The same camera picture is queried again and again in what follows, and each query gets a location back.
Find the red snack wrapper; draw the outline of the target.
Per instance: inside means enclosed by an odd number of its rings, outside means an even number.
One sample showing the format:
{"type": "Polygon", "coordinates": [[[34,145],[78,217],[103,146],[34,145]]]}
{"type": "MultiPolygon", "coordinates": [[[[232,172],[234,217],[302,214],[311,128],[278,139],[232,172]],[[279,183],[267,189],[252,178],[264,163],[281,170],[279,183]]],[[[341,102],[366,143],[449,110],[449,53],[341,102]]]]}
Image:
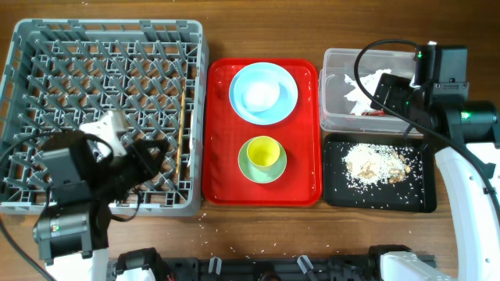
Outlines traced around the red snack wrapper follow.
{"type": "Polygon", "coordinates": [[[383,110],[373,110],[373,111],[365,111],[362,113],[362,116],[385,116],[386,113],[383,110]]]}

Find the white napkin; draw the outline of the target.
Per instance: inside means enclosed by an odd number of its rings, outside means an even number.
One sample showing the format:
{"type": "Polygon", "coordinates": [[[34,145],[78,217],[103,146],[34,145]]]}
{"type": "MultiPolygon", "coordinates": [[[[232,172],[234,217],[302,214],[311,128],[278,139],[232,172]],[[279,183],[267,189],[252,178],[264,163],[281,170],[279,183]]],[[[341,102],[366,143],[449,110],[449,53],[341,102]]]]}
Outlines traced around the white napkin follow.
{"type": "MultiPolygon", "coordinates": [[[[380,81],[380,77],[383,73],[391,73],[390,69],[379,69],[374,74],[370,74],[361,77],[360,80],[362,85],[371,93],[374,94],[377,85],[380,81]]],[[[354,116],[361,116],[365,111],[381,110],[371,108],[371,100],[365,96],[364,92],[360,89],[359,85],[350,76],[345,74],[345,83],[354,87],[353,90],[349,91],[345,98],[348,101],[353,101],[355,103],[354,107],[351,109],[350,114],[354,116]]]]}

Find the wooden chopstick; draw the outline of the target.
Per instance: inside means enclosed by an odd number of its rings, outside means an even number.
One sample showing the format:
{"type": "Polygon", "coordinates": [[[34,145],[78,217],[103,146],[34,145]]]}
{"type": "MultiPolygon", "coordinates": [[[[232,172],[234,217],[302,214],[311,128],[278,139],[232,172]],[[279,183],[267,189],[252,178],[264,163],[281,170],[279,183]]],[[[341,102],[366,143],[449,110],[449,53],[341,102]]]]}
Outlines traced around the wooden chopstick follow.
{"type": "Polygon", "coordinates": [[[186,89],[183,89],[181,95],[181,107],[180,107],[180,118],[179,118],[179,131],[178,131],[178,147],[177,147],[177,159],[176,159],[176,174],[180,172],[180,161],[181,161],[181,152],[183,147],[183,132],[184,132],[184,120],[185,120],[185,104],[186,104],[186,89]]]}

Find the white plastic fork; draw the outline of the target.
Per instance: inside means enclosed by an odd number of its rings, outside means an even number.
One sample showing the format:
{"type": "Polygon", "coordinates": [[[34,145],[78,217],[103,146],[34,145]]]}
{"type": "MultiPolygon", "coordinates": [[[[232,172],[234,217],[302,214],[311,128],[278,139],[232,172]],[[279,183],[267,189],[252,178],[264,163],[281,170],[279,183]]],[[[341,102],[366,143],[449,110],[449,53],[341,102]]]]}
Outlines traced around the white plastic fork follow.
{"type": "Polygon", "coordinates": [[[189,145],[189,159],[187,161],[187,167],[190,168],[193,158],[193,151],[195,149],[195,112],[191,113],[188,145],[189,145]]]}

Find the food scraps and rice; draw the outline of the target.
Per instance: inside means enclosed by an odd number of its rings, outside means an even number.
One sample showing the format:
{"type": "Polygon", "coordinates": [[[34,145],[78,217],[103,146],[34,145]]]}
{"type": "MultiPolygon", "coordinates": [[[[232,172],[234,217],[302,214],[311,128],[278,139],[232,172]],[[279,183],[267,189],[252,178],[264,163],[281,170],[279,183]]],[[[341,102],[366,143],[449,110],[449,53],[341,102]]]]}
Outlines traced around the food scraps and rice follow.
{"type": "Polygon", "coordinates": [[[333,198],[356,207],[389,209],[423,202],[421,152],[410,146],[340,143],[333,198]]]}

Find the yellow cup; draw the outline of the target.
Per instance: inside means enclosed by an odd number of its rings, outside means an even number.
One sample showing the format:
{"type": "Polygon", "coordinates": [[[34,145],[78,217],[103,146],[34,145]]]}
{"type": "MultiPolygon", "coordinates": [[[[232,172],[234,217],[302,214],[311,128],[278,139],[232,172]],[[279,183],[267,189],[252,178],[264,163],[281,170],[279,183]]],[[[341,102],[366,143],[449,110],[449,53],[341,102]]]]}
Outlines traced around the yellow cup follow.
{"type": "Polygon", "coordinates": [[[280,157],[280,145],[272,137],[254,137],[247,146],[247,156],[257,169],[270,169],[280,157]]]}

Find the white bowl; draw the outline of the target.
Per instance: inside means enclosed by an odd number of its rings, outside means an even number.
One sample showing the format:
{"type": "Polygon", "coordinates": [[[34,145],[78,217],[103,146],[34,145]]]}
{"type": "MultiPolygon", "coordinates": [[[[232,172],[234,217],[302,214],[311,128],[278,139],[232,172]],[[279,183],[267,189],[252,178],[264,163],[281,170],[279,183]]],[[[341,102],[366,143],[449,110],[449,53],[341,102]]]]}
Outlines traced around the white bowl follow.
{"type": "Polygon", "coordinates": [[[242,85],[243,106],[250,112],[264,112],[279,98],[280,86],[274,81],[250,81],[242,85]]]}

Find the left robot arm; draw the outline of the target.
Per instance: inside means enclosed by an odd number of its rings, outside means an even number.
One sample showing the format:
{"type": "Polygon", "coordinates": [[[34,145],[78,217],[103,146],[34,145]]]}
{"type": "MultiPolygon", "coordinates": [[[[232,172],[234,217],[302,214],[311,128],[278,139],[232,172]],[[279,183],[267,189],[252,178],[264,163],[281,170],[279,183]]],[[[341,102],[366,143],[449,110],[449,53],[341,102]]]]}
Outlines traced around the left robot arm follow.
{"type": "Polygon", "coordinates": [[[56,280],[106,278],[108,228],[116,219],[109,205],[153,179],[168,152],[164,140],[136,140],[123,155],[97,161],[88,143],[100,140],[74,130],[56,133],[41,147],[55,204],[41,212],[33,232],[39,256],[56,280]]]}

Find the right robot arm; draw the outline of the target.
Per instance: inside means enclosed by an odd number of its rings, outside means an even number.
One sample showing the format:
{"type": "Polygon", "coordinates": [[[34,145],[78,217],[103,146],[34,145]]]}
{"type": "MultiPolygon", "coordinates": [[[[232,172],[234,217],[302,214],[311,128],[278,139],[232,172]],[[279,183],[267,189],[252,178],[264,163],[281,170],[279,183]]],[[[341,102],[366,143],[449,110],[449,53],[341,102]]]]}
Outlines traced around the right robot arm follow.
{"type": "Polygon", "coordinates": [[[468,99],[467,49],[417,44],[411,79],[384,74],[364,90],[372,108],[422,133],[448,192],[460,280],[499,278],[499,111],[468,99]]]}

